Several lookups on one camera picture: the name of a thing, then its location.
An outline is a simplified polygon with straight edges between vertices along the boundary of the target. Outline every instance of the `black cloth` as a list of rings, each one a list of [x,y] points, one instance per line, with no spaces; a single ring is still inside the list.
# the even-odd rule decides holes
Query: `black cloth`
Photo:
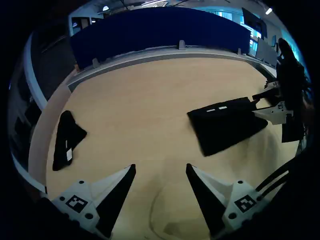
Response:
[[[64,111],[61,114],[56,135],[52,170],[58,171],[72,163],[72,159],[67,160],[67,151],[70,148],[74,150],[86,135],[87,132],[76,124],[70,111]]]
[[[256,102],[245,97],[188,112],[203,155],[225,150],[265,128],[268,122],[256,117],[254,110]]]

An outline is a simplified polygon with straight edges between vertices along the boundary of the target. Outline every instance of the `screw hole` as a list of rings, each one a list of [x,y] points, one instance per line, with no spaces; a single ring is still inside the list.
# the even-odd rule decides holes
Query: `screw hole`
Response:
[[[234,212],[230,213],[228,218],[229,219],[235,219],[237,217],[237,214],[235,214]]]
[[[86,219],[93,219],[93,215],[92,215],[91,213],[86,213],[86,214],[84,215],[84,217],[85,217]]]

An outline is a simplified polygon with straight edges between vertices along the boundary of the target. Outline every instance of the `table surface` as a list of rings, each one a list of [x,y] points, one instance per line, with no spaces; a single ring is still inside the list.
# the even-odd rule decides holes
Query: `table surface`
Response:
[[[129,66],[81,83],[64,110],[88,135],[74,149],[73,163],[53,172],[56,126],[47,161],[49,198],[78,179],[95,182],[135,163],[113,239],[209,239],[186,164],[256,187],[294,157],[298,143],[281,143],[281,125],[269,122],[251,138],[204,157],[186,113],[245,96],[252,100],[265,81],[245,62],[183,58]]]

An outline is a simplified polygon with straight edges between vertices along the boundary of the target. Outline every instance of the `white stripe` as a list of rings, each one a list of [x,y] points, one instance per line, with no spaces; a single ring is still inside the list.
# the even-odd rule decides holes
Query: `white stripe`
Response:
[[[20,165],[20,163],[16,160],[16,158],[12,153],[11,153],[11,156],[18,173],[32,186],[37,188],[39,191],[45,193],[46,192],[45,187],[41,183],[37,182],[34,178],[32,178],[32,176],[30,176],[30,174]]]
[[[48,101],[44,97],[40,86],[38,84],[38,81],[36,79],[36,76],[34,75],[33,67],[32,67],[32,60],[31,60],[31,43],[32,43],[32,35],[29,36],[29,39],[26,43],[26,46],[24,47],[24,53],[23,53],[23,68],[24,68],[24,74],[26,75],[26,81],[29,86],[31,95],[42,111]]]

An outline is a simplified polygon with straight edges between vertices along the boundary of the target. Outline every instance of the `ceiling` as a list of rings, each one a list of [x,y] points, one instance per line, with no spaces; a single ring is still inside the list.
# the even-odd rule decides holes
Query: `ceiling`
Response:
[[[126,6],[130,6],[134,4],[140,6],[142,3],[149,2],[151,0],[123,0],[123,1]],[[181,1],[178,1],[178,0],[169,0],[168,5],[175,5],[180,2]],[[102,11],[104,6],[108,6],[110,10],[124,8],[124,5],[120,0],[92,0],[90,4],[93,4],[94,6],[96,6],[99,12]],[[178,6],[185,7],[185,8],[219,6],[222,9],[224,7],[237,8],[240,10],[240,12],[241,12],[241,8],[243,7],[249,10],[250,12],[257,14],[263,20],[268,20],[275,26],[287,31],[284,24],[273,12],[271,12],[269,15],[266,15],[266,11],[268,10],[269,7],[259,0],[188,0],[186,2],[179,4]]]

